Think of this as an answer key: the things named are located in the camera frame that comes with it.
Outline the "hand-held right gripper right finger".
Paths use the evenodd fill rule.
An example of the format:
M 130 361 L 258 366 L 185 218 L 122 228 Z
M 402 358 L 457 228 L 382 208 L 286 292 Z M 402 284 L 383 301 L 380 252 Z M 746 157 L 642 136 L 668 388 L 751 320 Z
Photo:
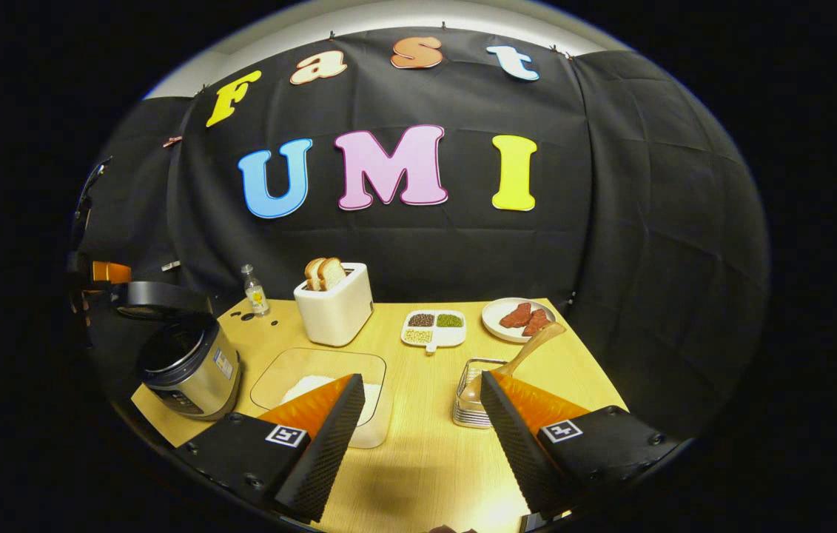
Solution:
M 499 372 L 480 391 L 527 506 L 546 517 L 616 502 L 682 448 L 620 407 L 588 411 Z

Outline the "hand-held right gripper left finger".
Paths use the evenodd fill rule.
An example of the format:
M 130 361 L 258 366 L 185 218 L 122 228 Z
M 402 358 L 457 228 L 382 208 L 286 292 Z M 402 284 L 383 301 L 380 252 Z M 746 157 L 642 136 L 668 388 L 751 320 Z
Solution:
M 345 375 L 259 418 L 232 412 L 175 457 L 256 509 L 320 522 L 364 402 L 362 375 Z

